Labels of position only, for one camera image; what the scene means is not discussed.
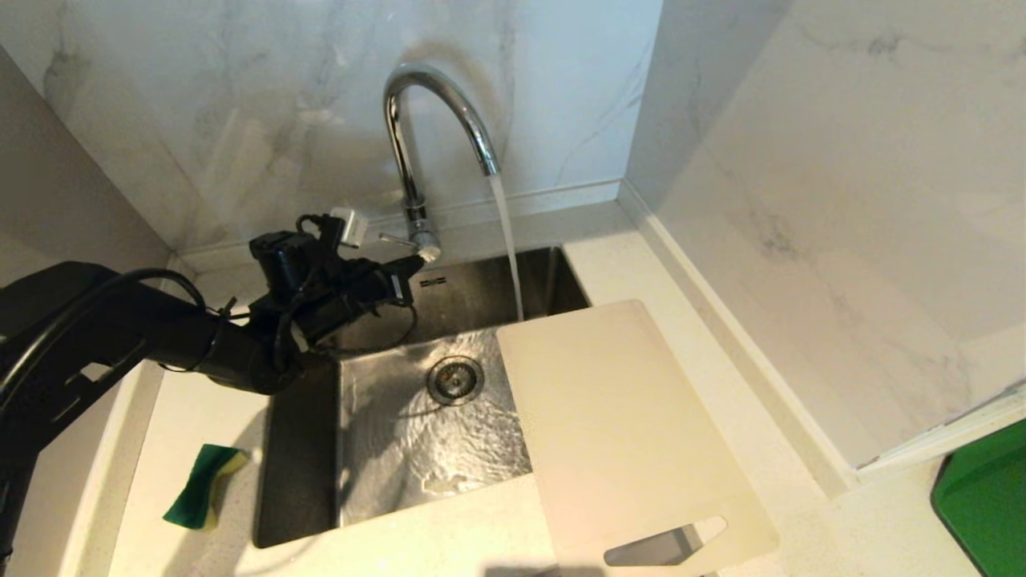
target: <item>stainless steel sink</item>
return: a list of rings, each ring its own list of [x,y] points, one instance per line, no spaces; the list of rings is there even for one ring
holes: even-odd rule
[[[559,248],[517,255],[525,317],[585,308]],[[417,315],[382,310],[271,402],[254,544],[266,547],[530,472],[496,329],[506,257],[422,271]],[[402,344],[394,346],[405,336]]]

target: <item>white cutting board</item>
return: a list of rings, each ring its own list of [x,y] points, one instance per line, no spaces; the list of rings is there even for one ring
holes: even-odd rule
[[[503,361],[563,576],[699,576],[777,547],[777,533],[638,301],[499,330]],[[606,550],[721,515],[671,567]]]

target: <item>sponge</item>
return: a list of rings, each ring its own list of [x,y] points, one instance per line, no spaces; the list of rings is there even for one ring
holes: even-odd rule
[[[213,511],[213,489],[219,478],[239,470],[246,455],[238,449],[204,445],[196,456],[186,488],[164,513],[164,521],[187,529],[212,529],[218,524]]]

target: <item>white connector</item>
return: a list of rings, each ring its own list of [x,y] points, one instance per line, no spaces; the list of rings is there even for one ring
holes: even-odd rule
[[[363,243],[363,236],[367,234],[367,218],[349,206],[331,208],[331,216],[346,221],[346,228],[342,231],[342,243],[350,248],[359,248]]]

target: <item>water stream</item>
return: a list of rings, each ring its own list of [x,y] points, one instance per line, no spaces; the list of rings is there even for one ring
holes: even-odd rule
[[[513,292],[516,295],[516,318],[523,320],[523,299],[520,297],[520,274],[516,268],[516,248],[513,245],[513,227],[510,225],[510,213],[506,207],[506,193],[503,191],[503,180],[499,175],[488,177],[491,193],[496,195],[499,205],[499,219],[503,223],[503,237],[506,238],[506,254],[510,258],[510,272],[513,274]]]

